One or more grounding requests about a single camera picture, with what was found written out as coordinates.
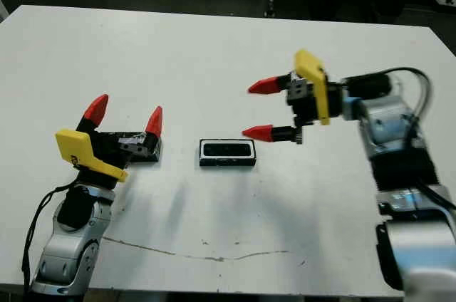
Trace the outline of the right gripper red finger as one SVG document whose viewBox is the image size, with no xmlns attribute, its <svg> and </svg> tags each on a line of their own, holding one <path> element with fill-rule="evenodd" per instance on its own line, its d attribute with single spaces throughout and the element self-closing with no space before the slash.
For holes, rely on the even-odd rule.
<svg viewBox="0 0 456 302">
<path fill-rule="evenodd" d="M 253 94 L 274 94 L 286 90 L 290 84 L 290 74 L 280 75 L 258 80 L 248 88 Z"/>
<path fill-rule="evenodd" d="M 263 142 L 294 142 L 296 140 L 296 129 L 291 126 L 258 125 L 244 130 L 242 135 Z"/>
</svg>

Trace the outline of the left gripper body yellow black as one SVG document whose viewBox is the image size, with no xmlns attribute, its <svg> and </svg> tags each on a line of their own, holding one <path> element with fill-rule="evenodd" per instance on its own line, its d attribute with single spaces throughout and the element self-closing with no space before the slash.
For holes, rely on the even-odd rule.
<svg viewBox="0 0 456 302">
<path fill-rule="evenodd" d="M 112 189 L 127 179 L 126 167 L 150 161 L 144 132 L 95 132 L 62 129 L 56 133 L 61 157 L 78 170 L 77 182 Z"/>
</svg>

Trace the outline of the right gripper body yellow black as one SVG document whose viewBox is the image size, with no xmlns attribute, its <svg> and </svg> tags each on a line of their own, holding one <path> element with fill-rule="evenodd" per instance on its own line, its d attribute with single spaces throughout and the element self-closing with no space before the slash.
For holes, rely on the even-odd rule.
<svg viewBox="0 0 456 302">
<path fill-rule="evenodd" d="M 341 101 L 341 86 L 328 80 L 322 62 L 304 49 L 297 51 L 286 94 L 294 114 L 294 142 L 303 142 L 304 126 L 316 121 L 329 125 L 341 114 Z"/>
</svg>

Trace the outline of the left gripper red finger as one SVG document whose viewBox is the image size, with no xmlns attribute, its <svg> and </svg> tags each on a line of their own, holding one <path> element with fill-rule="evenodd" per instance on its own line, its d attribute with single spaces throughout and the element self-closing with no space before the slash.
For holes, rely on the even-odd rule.
<svg viewBox="0 0 456 302">
<path fill-rule="evenodd" d="M 85 110 L 76 131 L 97 134 L 97 128 L 105 116 L 108 99 L 108 94 L 98 96 Z"/>
<path fill-rule="evenodd" d="M 146 128 L 143 145 L 147 149 L 155 149 L 162 134 L 162 107 L 157 106 L 150 116 Z"/>
</svg>

